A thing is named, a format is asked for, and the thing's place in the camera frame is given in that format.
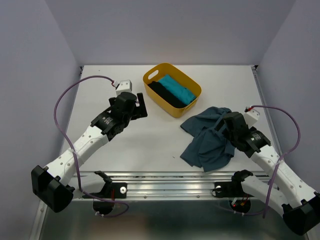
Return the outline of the dark blue-grey t shirt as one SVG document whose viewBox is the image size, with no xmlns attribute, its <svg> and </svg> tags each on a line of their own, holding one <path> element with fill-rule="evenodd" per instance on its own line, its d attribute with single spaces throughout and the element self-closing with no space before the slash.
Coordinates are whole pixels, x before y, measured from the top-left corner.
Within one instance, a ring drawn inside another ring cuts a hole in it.
<svg viewBox="0 0 320 240">
<path fill-rule="evenodd" d="M 184 121 L 180 127 L 193 140 L 180 158 L 192 167 L 203 168 L 205 173 L 228 165 L 235 155 L 235 147 L 225 137 L 212 136 L 209 129 L 224 127 L 223 117 L 231 112 L 227 107 L 212 106 Z"/>
</svg>

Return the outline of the yellow plastic basket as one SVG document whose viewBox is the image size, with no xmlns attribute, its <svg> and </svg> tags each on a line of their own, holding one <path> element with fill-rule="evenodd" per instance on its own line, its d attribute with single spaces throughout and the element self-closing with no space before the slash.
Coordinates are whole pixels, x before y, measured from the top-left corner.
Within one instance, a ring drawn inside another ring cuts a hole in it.
<svg viewBox="0 0 320 240">
<path fill-rule="evenodd" d="M 202 93 L 200 85 L 170 63 L 160 63 L 143 76 L 146 93 L 174 118 L 182 117 Z"/>
</svg>

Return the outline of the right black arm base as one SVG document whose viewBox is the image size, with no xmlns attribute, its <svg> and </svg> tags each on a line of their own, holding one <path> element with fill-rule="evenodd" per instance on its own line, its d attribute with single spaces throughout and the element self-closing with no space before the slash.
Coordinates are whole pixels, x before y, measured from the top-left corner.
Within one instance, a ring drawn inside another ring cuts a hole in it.
<svg viewBox="0 0 320 240">
<path fill-rule="evenodd" d="M 243 191 L 242 185 L 236 181 L 217 181 L 211 194 L 216 198 L 242 198 L 248 194 Z"/>
</svg>

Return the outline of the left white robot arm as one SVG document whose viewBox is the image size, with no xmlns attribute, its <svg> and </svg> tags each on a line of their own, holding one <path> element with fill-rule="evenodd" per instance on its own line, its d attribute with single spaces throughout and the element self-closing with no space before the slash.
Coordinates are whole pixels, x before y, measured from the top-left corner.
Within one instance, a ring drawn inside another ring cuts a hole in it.
<svg viewBox="0 0 320 240">
<path fill-rule="evenodd" d="M 81 137 L 45 167 L 31 171 L 33 193 L 51 210 L 59 213 L 73 199 L 93 198 L 106 201 L 100 214 L 109 214 L 114 204 L 127 196 L 126 183 L 113 183 L 102 171 L 80 176 L 80 167 L 100 148 L 123 132 L 130 121 L 147 117 L 142 93 L 122 92 L 109 99 L 110 107 L 100 113 Z"/>
</svg>

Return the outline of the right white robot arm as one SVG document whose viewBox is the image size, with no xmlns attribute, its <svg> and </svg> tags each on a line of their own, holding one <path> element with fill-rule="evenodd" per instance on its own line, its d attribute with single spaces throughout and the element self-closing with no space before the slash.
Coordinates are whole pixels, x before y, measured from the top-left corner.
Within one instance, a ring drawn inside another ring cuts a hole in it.
<svg viewBox="0 0 320 240">
<path fill-rule="evenodd" d="M 230 181 L 215 182 L 216 198 L 255 197 L 276 211 L 286 226 L 302 236 L 320 223 L 320 194 L 305 183 L 279 156 L 271 141 L 253 125 L 257 111 L 229 112 L 215 126 L 239 151 L 270 177 L 268 183 L 248 170 L 237 171 Z"/>
</svg>

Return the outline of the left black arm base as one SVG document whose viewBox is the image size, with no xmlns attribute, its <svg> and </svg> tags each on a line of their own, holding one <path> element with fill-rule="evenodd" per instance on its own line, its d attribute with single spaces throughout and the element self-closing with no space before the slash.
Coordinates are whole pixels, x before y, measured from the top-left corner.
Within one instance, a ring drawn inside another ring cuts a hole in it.
<svg viewBox="0 0 320 240">
<path fill-rule="evenodd" d="M 128 184 L 126 182 L 113 181 L 102 171 L 95 171 L 81 179 L 82 189 L 98 198 L 126 199 Z"/>
</svg>

